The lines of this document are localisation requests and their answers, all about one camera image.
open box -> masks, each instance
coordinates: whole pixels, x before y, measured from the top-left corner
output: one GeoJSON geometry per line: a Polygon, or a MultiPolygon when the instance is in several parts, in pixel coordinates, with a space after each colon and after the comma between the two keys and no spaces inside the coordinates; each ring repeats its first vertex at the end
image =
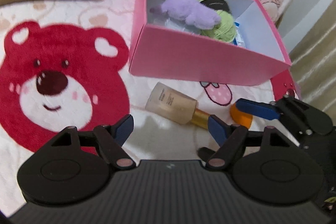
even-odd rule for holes
{"type": "Polygon", "coordinates": [[[135,0],[129,71],[133,75],[258,85],[291,61],[259,0],[225,0],[246,48],[151,24],[149,9],[164,0],[135,0]]]}

purple plush toy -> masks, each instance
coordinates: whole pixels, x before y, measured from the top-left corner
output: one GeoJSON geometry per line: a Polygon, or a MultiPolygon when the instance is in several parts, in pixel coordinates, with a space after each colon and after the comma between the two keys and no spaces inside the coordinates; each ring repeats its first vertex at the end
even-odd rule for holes
{"type": "Polygon", "coordinates": [[[198,0],[166,0],[150,9],[151,13],[165,14],[177,20],[185,20],[187,25],[194,25],[201,30],[211,30],[221,22],[221,17],[211,8],[198,0]]]}

blue and white package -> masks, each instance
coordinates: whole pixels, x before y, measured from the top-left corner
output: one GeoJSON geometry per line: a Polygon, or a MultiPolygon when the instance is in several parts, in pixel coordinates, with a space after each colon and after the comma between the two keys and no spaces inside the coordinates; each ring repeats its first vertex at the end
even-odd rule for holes
{"type": "Polygon", "coordinates": [[[233,44],[237,45],[238,47],[243,47],[243,48],[246,48],[246,45],[245,45],[245,42],[243,40],[243,37],[241,36],[240,32],[239,32],[239,23],[235,22],[235,25],[236,25],[236,31],[237,31],[237,34],[236,34],[236,37],[235,39],[232,41],[233,44]]]}

white heart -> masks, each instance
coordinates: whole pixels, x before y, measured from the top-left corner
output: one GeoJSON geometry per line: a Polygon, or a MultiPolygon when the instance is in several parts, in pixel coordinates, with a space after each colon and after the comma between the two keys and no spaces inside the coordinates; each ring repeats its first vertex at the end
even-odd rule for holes
{"type": "Polygon", "coordinates": [[[102,37],[97,37],[94,46],[101,55],[107,57],[116,57],[118,55],[118,49],[109,44],[109,42],[102,37]]]}
{"type": "Polygon", "coordinates": [[[22,28],[21,30],[15,32],[12,35],[12,40],[14,43],[21,45],[27,40],[28,35],[29,35],[28,28],[22,28]]]}

beige curtain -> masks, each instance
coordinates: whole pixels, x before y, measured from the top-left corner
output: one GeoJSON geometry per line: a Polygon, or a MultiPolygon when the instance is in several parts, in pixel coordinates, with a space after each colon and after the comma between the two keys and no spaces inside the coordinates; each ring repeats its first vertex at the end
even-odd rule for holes
{"type": "Polygon", "coordinates": [[[290,53],[302,100],[336,123],[336,0],[290,53]]]}

